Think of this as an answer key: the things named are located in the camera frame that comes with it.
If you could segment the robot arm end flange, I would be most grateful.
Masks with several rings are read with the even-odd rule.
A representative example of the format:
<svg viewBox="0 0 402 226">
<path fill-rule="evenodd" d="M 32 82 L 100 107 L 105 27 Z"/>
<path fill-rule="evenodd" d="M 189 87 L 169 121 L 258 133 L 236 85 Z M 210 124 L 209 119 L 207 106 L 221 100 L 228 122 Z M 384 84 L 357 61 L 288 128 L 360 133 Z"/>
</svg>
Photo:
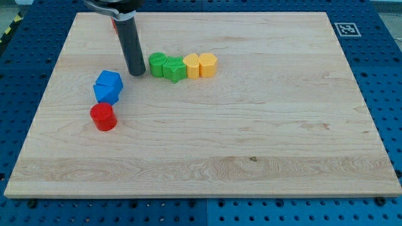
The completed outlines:
<svg viewBox="0 0 402 226">
<path fill-rule="evenodd" d="M 84 5 L 91 11 L 110 16 L 116 21 L 126 21 L 134 17 L 136 10 L 145 0 L 84 0 Z"/>
</svg>

